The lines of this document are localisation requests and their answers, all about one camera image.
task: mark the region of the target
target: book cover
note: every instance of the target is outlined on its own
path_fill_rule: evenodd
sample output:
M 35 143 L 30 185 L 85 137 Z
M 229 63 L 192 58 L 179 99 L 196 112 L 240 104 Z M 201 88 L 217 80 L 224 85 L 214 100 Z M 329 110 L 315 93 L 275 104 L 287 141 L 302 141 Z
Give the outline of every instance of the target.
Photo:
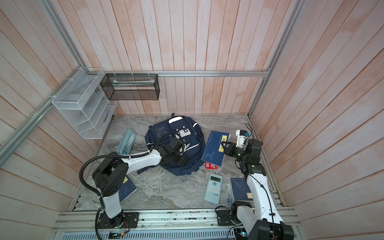
M 228 141 L 231 135 L 227 132 L 211 131 L 201 160 L 221 167 L 224 158 L 224 148 L 222 141 Z
M 240 201 L 253 201 L 249 186 L 242 177 L 231 177 L 233 198 Z
M 211 164 L 209 162 L 205 162 L 205 169 L 218 169 L 218 166 Z
M 123 184 L 119 190 L 119 199 L 120 202 L 124 201 L 127 197 L 129 197 L 134 191 L 136 191 L 136 186 L 132 182 L 132 180 L 128 177 L 128 175 L 125 176 Z

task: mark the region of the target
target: yellow label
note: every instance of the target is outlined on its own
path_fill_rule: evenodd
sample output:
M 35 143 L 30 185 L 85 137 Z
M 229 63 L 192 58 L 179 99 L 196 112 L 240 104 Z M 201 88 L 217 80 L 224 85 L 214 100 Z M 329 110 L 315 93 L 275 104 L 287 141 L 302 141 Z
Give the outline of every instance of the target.
M 219 151 L 219 152 L 224 152 L 224 148 L 223 148 L 223 146 L 221 146 L 221 142 L 226 142 L 226 141 L 227 141 L 227 136 L 226 136 L 226 135 L 223 135 L 223 136 L 221 137 L 220 147 L 218 148 L 218 151 Z

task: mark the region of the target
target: backpack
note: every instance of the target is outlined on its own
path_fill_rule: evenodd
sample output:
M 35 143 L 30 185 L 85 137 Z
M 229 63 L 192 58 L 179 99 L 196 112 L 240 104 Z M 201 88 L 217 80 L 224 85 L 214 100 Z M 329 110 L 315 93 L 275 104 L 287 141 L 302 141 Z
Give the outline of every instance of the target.
M 150 149 L 151 146 L 156 146 L 160 137 L 162 137 L 167 132 L 178 132 L 183 140 L 188 142 L 188 145 L 184 149 L 183 155 L 188 158 L 186 165 L 180 167 L 174 163 L 165 164 L 160 162 L 160 166 L 167 169 L 169 172 L 173 173 L 176 176 L 191 174 L 193 171 L 197 171 L 204 161 L 201 160 L 205 149 L 204 134 L 201 131 L 200 126 L 190 117 L 186 116 L 174 116 L 159 122 L 153 126 L 149 126 L 148 132 L 145 135 L 145 141 L 147 146 Z M 164 137 L 159 146 L 168 144 L 170 142 L 170 137 Z M 155 167 L 145 167 L 137 171 L 138 174 L 144 172 L 148 168 Z

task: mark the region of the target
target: wood panel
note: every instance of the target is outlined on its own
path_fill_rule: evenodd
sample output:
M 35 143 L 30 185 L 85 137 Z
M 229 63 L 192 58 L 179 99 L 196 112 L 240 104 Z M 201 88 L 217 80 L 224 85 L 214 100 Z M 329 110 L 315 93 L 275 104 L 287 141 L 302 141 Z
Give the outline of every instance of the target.
M 265 69 L 296 4 L 296 0 L 99 1 L 53 0 L 53 4 L 87 67 L 120 71 Z M 261 79 L 249 77 L 161 78 L 159 101 L 119 101 L 118 113 L 247 113 L 260 83 Z
M 252 120 L 308 239 L 380 239 L 384 1 L 305 9 Z
M 101 9 L 100 5 L 93 5 L 91 13 L 100 14 Z M 95 20 L 99 31 L 109 29 L 105 19 Z M 76 36 L 72 29 L 69 33 Z M 113 38 L 108 34 L 101 39 L 106 43 Z M 38 1 L 1 1 L 0 41 L 3 144 L 78 65 Z M 80 45 L 77 38 L 74 42 Z M 84 50 L 79 52 L 89 62 Z M 2 237 L 10 239 L 21 229 L 31 239 L 44 239 L 59 212 L 66 211 L 72 202 L 79 186 L 78 171 L 96 147 L 96 141 L 83 140 L 51 110 L 0 169 Z

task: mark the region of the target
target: calculator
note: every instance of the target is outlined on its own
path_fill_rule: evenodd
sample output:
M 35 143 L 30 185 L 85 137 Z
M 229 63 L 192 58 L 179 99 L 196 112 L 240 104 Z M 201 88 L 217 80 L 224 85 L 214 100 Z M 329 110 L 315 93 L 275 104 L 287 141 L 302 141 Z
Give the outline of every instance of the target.
M 213 204 L 218 204 L 223 177 L 216 174 L 209 174 L 207 189 L 204 200 Z

